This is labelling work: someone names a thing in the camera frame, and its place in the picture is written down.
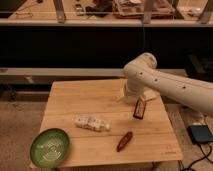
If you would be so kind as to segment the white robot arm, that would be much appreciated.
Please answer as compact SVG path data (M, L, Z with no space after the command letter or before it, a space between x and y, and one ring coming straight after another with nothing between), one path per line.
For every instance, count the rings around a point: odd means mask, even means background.
M138 96L147 86L164 96L213 118L213 83L158 71L156 57L142 53L128 62L123 73L125 96Z

